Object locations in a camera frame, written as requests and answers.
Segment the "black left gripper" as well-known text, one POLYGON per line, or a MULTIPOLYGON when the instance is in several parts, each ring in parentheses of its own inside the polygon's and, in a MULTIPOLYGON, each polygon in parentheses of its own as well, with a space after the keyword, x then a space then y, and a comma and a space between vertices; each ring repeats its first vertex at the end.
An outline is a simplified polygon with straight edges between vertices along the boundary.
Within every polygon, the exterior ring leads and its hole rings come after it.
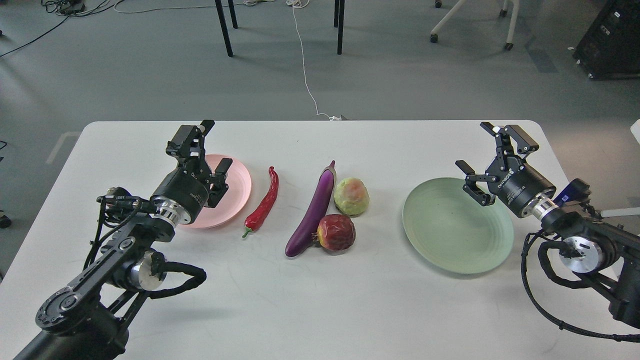
POLYGON ((233 160, 223 157, 211 173, 205 160, 205 138, 214 125, 214 120, 183 124, 167 142, 166 153, 177 165, 151 195, 151 203, 157 208, 155 218, 172 225, 192 224, 203 208, 215 208, 224 198, 233 160))

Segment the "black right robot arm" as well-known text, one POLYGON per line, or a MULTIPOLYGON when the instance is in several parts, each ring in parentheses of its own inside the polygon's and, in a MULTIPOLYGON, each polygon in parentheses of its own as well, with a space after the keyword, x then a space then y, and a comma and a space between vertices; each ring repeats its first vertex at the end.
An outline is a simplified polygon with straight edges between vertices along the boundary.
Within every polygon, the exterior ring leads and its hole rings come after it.
POLYGON ((639 335, 599 333, 558 319, 535 300, 528 281, 528 256, 541 240, 537 257, 551 282, 567 289, 593 289, 608 303, 615 321, 639 328, 639 237, 604 221, 590 203, 589 184, 576 178, 560 194, 527 162, 540 146, 520 126, 480 123, 495 143, 495 155, 484 173, 464 160, 455 165, 464 173, 462 189, 482 207, 498 199, 512 214, 535 217, 541 224, 528 233, 521 253, 520 273, 525 292, 548 321, 560 330, 583 337, 638 343, 639 335))

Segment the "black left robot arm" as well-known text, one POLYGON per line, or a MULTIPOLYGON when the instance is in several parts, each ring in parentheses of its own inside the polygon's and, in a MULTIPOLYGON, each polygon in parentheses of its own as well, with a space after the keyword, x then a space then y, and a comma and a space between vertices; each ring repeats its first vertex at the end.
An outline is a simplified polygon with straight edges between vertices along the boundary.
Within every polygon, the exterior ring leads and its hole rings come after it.
POLYGON ((194 223, 227 193, 233 160, 222 158, 214 170, 206 162, 205 138, 214 125, 178 128, 166 146, 176 167, 149 199, 122 187, 97 198, 98 226, 83 269, 39 307, 40 332, 17 360, 113 360, 125 353, 128 328, 146 300, 177 296, 206 280, 204 269, 166 260, 153 244, 171 242, 178 225, 194 223))

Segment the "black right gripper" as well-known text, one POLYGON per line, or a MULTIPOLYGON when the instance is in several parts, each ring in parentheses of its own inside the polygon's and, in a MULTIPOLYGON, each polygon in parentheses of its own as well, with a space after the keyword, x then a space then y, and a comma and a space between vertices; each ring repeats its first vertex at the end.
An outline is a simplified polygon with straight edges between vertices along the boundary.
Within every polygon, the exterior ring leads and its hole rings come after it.
POLYGON ((538 151, 540 144, 516 124, 501 127, 482 121, 480 127, 494 137, 496 155, 484 174, 476 173, 464 160, 455 161, 465 175, 462 189, 482 207, 493 205, 497 196, 518 218, 529 216, 531 203, 538 196, 550 197, 557 190, 537 170, 526 166, 526 157, 538 151), (487 183, 488 192, 479 183, 487 183))

